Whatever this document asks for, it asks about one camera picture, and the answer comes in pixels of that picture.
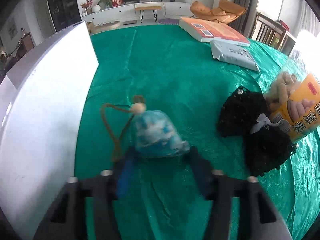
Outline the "blue white drawstring pouch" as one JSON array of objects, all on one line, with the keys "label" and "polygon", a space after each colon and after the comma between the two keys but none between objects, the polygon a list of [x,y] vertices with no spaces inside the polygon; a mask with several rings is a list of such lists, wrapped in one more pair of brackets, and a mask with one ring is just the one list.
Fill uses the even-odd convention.
[{"label": "blue white drawstring pouch", "polygon": [[[106,109],[111,108],[130,115],[120,136],[116,137],[107,122]],[[100,108],[103,124],[114,143],[112,161],[119,161],[123,155],[121,141],[128,130],[132,132],[133,148],[140,158],[166,158],[189,152],[189,142],[182,139],[170,118],[162,111],[148,111],[145,99],[135,95],[131,106],[104,103]]]}]

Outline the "black knitted fabric item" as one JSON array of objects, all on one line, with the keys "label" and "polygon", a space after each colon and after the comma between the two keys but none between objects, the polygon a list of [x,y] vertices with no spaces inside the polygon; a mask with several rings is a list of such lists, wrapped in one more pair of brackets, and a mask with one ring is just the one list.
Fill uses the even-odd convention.
[{"label": "black knitted fabric item", "polygon": [[245,165],[255,177],[280,169],[297,149],[289,135],[280,129],[284,121],[272,123],[268,114],[261,92],[239,86],[226,99],[217,121],[217,131],[222,137],[242,137]]}]

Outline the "white cardboard storage box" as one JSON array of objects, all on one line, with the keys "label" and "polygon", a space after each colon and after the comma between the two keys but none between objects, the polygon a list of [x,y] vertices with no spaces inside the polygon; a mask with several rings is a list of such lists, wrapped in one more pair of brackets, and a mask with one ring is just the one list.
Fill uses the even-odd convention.
[{"label": "white cardboard storage box", "polygon": [[85,22],[26,53],[1,83],[1,208],[32,239],[74,175],[87,94],[99,63]]}]

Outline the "clear jar with yellow label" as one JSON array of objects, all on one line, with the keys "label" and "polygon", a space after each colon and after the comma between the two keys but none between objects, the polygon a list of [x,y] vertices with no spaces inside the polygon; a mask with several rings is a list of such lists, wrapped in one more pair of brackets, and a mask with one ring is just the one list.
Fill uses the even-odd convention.
[{"label": "clear jar with yellow label", "polygon": [[264,94],[270,121],[293,142],[319,127],[319,72],[287,59]]}]

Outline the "grey plastic mailer bag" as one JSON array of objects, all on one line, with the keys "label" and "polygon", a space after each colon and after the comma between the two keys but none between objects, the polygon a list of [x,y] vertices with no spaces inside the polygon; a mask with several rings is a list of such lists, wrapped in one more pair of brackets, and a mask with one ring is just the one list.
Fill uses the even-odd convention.
[{"label": "grey plastic mailer bag", "polygon": [[210,41],[210,46],[214,59],[260,72],[256,61],[247,49],[238,45],[215,40]]}]

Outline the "green satin table cloth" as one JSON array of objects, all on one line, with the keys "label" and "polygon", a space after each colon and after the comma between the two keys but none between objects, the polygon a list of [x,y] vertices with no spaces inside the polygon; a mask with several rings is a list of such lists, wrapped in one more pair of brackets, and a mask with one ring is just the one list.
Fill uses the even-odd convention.
[{"label": "green satin table cloth", "polygon": [[[142,95],[163,111],[184,140],[230,177],[245,179],[242,139],[216,132],[220,109],[239,86],[265,91],[287,56],[252,41],[254,72],[219,62],[211,47],[176,25],[130,27],[91,36],[99,66],[81,118],[75,155],[80,179],[112,166],[114,144],[100,115],[104,103],[129,105]],[[143,159],[129,190],[114,202],[122,239],[201,239],[211,204],[181,158]]]}]

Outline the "dark wooden chair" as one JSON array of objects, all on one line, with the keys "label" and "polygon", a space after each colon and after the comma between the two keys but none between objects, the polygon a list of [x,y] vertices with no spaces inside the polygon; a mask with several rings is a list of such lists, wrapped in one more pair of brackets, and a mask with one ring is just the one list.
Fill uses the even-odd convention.
[{"label": "dark wooden chair", "polygon": [[260,12],[256,13],[255,22],[249,38],[280,50],[286,35],[286,29],[277,21]]}]

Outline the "orange book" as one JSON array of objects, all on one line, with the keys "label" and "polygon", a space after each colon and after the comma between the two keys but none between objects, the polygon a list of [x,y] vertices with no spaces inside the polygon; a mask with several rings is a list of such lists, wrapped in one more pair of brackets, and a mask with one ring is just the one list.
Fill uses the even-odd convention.
[{"label": "orange book", "polygon": [[212,40],[249,47],[249,40],[241,33],[224,23],[182,17],[179,27],[199,42],[210,43]]}]

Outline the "orange lounge chair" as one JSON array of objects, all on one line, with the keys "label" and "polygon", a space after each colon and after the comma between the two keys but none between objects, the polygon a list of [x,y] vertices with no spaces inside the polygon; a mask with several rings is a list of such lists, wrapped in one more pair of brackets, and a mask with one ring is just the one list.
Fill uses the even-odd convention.
[{"label": "orange lounge chair", "polygon": [[229,24],[245,14],[247,9],[228,0],[219,0],[217,8],[210,9],[199,1],[190,6],[191,12],[199,19]]}]

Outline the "white vase with red flowers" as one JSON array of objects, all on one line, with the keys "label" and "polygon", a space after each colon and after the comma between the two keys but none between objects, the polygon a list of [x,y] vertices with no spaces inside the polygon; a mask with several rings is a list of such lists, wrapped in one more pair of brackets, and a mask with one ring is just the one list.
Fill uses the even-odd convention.
[{"label": "white vase with red flowers", "polygon": [[101,7],[98,4],[94,5],[93,3],[94,3],[94,0],[85,0],[84,3],[80,4],[80,7],[84,11],[82,13],[84,16],[86,16],[86,15],[88,15],[90,13],[93,13],[93,12],[100,11]]}]

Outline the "grey curtain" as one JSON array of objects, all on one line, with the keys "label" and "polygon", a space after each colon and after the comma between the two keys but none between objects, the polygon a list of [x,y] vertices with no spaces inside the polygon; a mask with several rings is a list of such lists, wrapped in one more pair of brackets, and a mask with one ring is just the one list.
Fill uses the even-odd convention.
[{"label": "grey curtain", "polygon": [[234,20],[230,26],[240,32],[245,37],[249,37],[257,13],[257,5],[259,0],[234,0],[235,4],[246,8],[246,12],[239,18]]}]

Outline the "small wooden side table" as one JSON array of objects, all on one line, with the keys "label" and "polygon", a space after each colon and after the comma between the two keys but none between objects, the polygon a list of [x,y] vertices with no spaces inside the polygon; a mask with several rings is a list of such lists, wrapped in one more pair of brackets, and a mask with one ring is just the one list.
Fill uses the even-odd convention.
[{"label": "small wooden side table", "polygon": [[162,10],[162,7],[160,5],[152,5],[152,6],[136,7],[135,8],[135,11],[139,12],[139,18],[140,18],[141,23],[143,23],[145,11],[152,11],[154,21],[157,22],[157,11],[158,10]]}]

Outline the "white tv cabinet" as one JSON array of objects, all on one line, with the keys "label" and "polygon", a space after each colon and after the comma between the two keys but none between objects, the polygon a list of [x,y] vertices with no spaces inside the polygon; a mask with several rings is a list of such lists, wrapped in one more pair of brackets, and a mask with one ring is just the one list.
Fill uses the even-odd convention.
[{"label": "white tv cabinet", "polygon": [[[139,12],[135,11],[136,7],[145,7],[152,5],[160,5],[162,10],[157,11],[157,21],[163,18],[191,17],[193,13],[190,10],[190,3],[184,2],[143,2],[120,5],[118,7],[107,8],[89,15],[82,16],[85,22],[93,22],[94,25],[119,21],[121,23],[136,20],[140,24]],[[151,20],[155,23],[152,11],[144,12],[143,23]]]}]

